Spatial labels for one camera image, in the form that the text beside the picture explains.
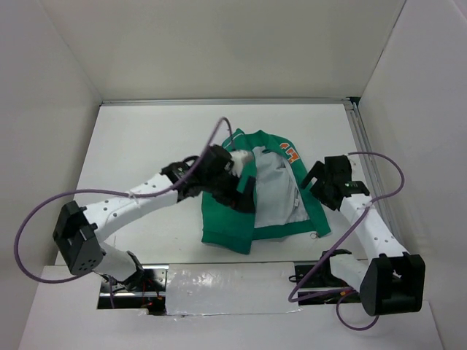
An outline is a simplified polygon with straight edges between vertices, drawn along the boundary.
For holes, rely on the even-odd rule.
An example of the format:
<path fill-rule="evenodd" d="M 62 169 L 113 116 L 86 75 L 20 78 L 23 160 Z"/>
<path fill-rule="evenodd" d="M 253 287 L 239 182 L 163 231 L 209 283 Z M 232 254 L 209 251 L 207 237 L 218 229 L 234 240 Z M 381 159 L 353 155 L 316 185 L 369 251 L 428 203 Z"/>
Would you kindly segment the green jacket with grey lining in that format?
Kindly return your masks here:
<path fill-rule="evenodd" d="M 245 133 L 237 129 L 222 146 L 228 151 L 247 150 L 254 156 L 242 172 L 241 183 L 249 177 L 255 179 L 255 213 L 234 211 L 204 193 L 203 244 L 249 254 L 253 241 L 330 233 L 322 204 L 300 186 L 308 171 L 292 141 L 262 130 Z"/>

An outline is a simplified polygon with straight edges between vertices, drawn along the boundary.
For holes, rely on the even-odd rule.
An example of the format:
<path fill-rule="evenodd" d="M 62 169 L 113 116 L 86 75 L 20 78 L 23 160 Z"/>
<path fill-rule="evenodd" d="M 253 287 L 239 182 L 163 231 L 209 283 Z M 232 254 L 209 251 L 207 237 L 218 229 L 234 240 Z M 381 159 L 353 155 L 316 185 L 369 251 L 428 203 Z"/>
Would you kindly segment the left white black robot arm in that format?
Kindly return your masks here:
<path fill-rule="evenodd" d="M 228 151 L 212 145 L 204 156 L 171 163 L 121 196 L 87 206 L 70 201 L 61 208 L 54 242 L 71 275 L 81 277 L 94 272 L 128 291 L 137 290 L 149 281 L 148 273 L 134 253 L 116 249 L 105 241 L 143 216 L 201 193 L 210 194 L 234 211 L 254 213 L 255 178 L 248 176 L 245 188 L 238 189 L 242 173 L 253 162 L 250 151 Z"/>

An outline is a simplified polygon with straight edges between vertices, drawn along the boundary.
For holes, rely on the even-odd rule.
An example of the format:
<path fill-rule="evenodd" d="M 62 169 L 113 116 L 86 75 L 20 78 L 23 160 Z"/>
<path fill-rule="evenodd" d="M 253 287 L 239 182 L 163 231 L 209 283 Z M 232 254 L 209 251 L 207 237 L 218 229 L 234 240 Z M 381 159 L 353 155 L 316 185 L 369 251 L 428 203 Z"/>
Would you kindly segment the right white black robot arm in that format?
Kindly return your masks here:
<path fill-rule="evenodd" d="M 352 178 L 348 155 L 317 161 L 301 183 L 321 204 L 338 211 L 350 227 L 307 274 L 327 286 L 344 281 L 369 316 L 405 314 L 422 308 L 425 262 L 391 233 L 362 181 Z"/>

